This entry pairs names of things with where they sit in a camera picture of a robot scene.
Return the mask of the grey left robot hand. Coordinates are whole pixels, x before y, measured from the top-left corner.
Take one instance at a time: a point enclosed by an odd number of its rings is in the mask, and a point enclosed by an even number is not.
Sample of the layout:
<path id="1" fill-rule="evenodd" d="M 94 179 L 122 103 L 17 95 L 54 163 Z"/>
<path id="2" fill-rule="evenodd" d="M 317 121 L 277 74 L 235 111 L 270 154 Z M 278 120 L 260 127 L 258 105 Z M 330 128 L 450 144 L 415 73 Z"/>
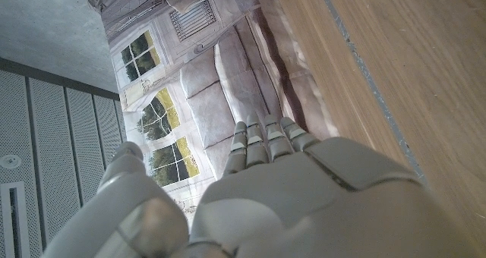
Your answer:
<path id="1" fill-rule="evenodd" d="M 479 256 L 414 172 L 353 140 L 318 140 L 291 118 L 237 123 L 222 177 L 192 220 L 143 159 L 123 143 L 44 256 Z"/>

